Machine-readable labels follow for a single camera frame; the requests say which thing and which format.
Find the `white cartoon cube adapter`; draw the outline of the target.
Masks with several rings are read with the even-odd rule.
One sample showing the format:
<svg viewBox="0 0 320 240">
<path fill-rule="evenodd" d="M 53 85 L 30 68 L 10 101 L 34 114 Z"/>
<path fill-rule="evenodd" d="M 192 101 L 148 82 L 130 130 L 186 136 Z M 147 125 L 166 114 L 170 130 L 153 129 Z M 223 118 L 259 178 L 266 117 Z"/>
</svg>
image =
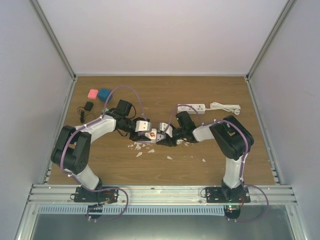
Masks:
<svg viewBox="0 0 320 240">
<path fill-rule="evenodd" d="M 146 142 L 149 143 L 157 143 L 165 138 L 165 135 L 161 132 L 158 132 L 155 128 L 149 132 L 146 132 L 144 136 L 147 138 Z"/>
</svg>

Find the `blue cube plug adapter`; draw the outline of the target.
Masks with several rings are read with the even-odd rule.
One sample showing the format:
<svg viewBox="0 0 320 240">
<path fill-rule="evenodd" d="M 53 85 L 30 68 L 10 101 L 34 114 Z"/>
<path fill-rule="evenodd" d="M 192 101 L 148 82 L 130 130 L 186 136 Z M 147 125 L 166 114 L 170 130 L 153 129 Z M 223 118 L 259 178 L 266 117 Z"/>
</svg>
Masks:
<svg viewBox="0 0 320 240">
<path fill-rule="evenodd" d="M 101 102 L 105 102 L 110 94 L 111 94 L 111 90 L 107 88 L 101 88 L 98 91 L 97 97 Z"/>
</svg>

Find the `pink cube plug adapter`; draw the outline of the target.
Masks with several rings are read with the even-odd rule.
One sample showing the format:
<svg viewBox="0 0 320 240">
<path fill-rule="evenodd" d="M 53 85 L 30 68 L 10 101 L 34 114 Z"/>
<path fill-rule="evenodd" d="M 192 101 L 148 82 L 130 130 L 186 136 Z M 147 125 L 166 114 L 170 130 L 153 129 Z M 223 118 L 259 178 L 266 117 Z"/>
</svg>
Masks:
<svg viewBox="0 0 320 240">
<path fill-rule="evenodd" d="M 99 90 L 90 89 L 89 92 L 88 92 L 87 98 L 90 99 L 90 100 L 95 100 L 98 97 L 98 93 L 99 93 Z"/>
</svg>

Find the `purple power strip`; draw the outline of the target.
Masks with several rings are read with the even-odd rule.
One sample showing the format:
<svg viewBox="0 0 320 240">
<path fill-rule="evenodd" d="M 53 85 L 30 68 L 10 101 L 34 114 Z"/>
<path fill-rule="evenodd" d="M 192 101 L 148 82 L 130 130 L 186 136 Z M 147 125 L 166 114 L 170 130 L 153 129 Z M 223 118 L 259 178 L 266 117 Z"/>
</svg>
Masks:
<svg viewBox="0 0 320 240">
<path fill-rule="evenodd" d="M 136 143 L 138 144 L 146 144 L 146 145 L 152 145 L 152 144 L 156 144 L 156 142 L 153 142 L 153 141 L 144 141 L 144 140 L 139 140 L 139 141 L 136 141 Z"/>
</svg>

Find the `white USB power strip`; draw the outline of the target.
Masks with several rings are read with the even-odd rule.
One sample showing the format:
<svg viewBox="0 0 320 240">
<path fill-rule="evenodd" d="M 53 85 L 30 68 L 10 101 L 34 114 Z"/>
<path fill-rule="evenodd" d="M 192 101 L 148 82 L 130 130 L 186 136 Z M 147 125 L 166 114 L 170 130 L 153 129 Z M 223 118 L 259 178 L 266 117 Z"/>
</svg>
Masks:
<svg viewBox="0 0 320 240">
<path fill-rule="evenodd" d="M 206 111 L 206 106 L 203 103 L 197 103 L 197 104 L 179 104 L 177 106 L 177 113 L 180 112 L 187 112 L 189 114 L 204 114 Z"/>
</svg>

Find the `black plug adapter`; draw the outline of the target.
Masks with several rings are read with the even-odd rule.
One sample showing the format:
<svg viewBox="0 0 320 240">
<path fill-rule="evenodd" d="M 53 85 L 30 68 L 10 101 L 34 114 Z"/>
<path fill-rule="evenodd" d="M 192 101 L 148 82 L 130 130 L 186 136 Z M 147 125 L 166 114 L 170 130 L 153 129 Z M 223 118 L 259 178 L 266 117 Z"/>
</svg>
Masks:
<svg viewBox="0 0 320 240">
<path fill-rule="evenodd" d="M 87 101 L 83 108 L 85 111 L 90 112 L 93 106 L 94 106 L 94 103 L 92 101 Z"/>
</svg>

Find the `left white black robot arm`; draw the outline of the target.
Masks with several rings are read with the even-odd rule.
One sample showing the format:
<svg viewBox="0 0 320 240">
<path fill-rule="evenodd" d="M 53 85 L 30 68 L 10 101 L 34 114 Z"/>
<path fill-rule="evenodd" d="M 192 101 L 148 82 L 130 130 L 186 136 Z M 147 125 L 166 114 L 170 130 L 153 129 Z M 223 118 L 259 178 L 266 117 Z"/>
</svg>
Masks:
<svg viewBox="0 0 320 240">
<path fill-rule="evenodd" d="M 86 189 L 85 195 L 92 202 L 102 199 L 103 189 L 101 179 L 89 167 L 91 143 L 117 130 L 137 137 L 152 129 L 150 120 L 145 116 L 128 117 L 131 107 L 131 103 L 121 99 L 115 108 L 104 110 L 97 119 L 76 127 L 65 125 L 60 130 L 51 162 Z"/>
</svg>

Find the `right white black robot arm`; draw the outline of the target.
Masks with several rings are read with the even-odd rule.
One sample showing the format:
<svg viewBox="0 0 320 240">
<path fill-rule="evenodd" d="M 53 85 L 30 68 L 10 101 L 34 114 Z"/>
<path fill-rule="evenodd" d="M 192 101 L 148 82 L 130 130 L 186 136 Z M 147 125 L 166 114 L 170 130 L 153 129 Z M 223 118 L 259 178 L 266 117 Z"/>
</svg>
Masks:
<svg viewBox="0 0 320 240">
<path fill-rule="evenodd" d="M 252 134 L 233 115 L 201 126 L 196 126 L 187 111 L 179 112 L 175 117 L 178 128 L 171 124 L 159 124 L 156 144 L 175 147 L 179 140 L 189 143 L 215 140 L 226 157 L 221 196 L 228 203 L 234 202 L 244 189 L 244 165 L 254 144 Z"/>
</svg>

